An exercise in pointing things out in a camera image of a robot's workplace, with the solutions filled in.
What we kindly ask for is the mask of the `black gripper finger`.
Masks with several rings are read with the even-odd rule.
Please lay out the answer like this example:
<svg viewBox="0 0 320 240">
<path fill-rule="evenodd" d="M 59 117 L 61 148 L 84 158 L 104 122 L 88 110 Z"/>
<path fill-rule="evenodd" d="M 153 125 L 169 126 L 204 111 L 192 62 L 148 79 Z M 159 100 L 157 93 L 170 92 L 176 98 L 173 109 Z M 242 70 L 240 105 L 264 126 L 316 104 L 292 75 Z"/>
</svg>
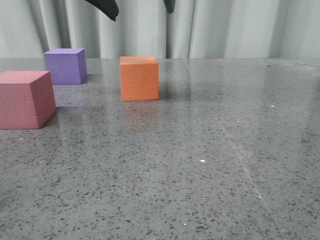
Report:
<svg viewBox="0 0 320 240">
<path fill-rule="evenodd" d="M 172 14 L 175 11 L 175 0 L 164 0 L 166 12 Z"/>
<path fill-rule="evenodd" d="M 110 20 L 116 21 L 119 15 L 119 7 L 115 0 L 86 0 L 103 12 Z"/>
</svg>

